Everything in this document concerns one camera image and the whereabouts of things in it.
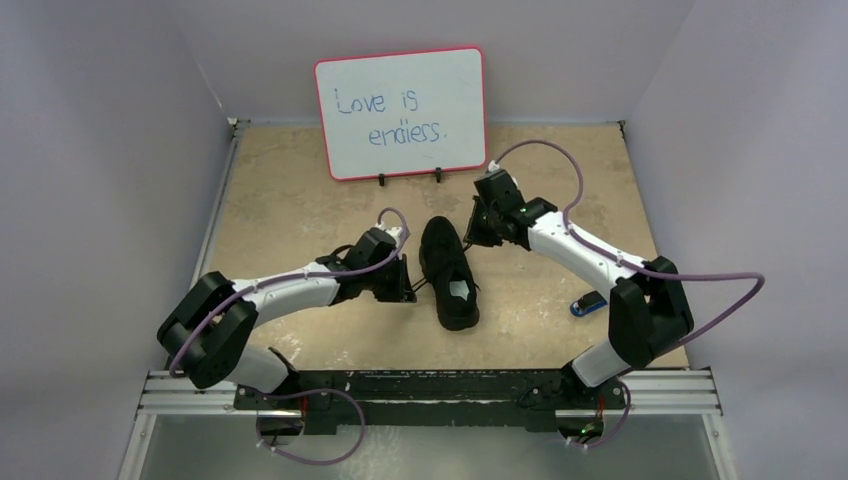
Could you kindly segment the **black shoelace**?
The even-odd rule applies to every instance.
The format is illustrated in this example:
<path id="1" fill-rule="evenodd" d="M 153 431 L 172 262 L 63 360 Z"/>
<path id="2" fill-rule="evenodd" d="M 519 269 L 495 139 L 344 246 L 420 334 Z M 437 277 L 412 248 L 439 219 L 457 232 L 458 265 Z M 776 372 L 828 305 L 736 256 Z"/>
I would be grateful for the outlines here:
<path id="1" fill-rule="evenodd" d="M 448 294 L 467 300 L 471 291 L 480 289 L 466 256 L 472 247 L 472 244 L 462 242 L 458 245 L 443 242 L 428 248 L 422 246 L 419 249 L 422 278 L 413 283 L 414 291 L 425 285 L 436 288 L 437 283 L 442 281 Z"/>

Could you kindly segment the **black shoe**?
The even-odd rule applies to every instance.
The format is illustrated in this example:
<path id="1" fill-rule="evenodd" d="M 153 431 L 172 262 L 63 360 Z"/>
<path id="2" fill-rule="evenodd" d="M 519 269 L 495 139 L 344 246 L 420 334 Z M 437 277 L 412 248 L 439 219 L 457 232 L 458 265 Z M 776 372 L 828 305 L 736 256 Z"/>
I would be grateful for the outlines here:
<path id="1" fill-rule="evenodd" d="M 419 263 L 435 294 L 437 317 L 448 331 L 474 327 L 480 318 L 477 285 L 466 257 L 466 247 L 444 216 L 431 218 L 423 231 Z"/>

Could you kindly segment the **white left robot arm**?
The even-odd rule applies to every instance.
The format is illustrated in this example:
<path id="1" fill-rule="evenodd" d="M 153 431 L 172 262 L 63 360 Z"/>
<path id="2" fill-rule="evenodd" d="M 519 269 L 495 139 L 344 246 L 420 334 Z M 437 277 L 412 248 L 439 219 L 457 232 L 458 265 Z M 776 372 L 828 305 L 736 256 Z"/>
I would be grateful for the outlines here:
<path id="1" fill-rule="evenodd" d="M 231 280 L 204 274 L 159 327 L 156 339 L 171 370 L 198 389 L 228 381 L 259 391 L 272 408 L 297 399 L 300 374 L 272 347 L 249 345 L 253 331 L 272 320 L 311 308 L 330 307 L 369 292 L 377 302 L 413 303 L 416 296 L 400 248 L 402 227 L 368 229 L 300 269 L 276 276 Z"/>

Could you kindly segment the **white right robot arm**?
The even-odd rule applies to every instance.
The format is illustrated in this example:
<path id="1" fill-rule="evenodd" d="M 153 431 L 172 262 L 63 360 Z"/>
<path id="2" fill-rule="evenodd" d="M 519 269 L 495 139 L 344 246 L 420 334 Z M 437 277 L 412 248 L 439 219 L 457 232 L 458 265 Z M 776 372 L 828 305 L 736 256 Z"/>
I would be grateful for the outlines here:
<path id="1" fill-rule="evenodd" d="M 673 262 L 620 252 L 589 234 L 554 204 L 525 200 L 504 170 L 482 175 L 465 239 L 476 246 L 505 242 L 547 257 L 577 275 L 608 307 L 607 335 L 561 370 L 561 392 L 576 407 L 596 399 L 601 385 L 643 368 L 692 332 L 694 320 Z"/>

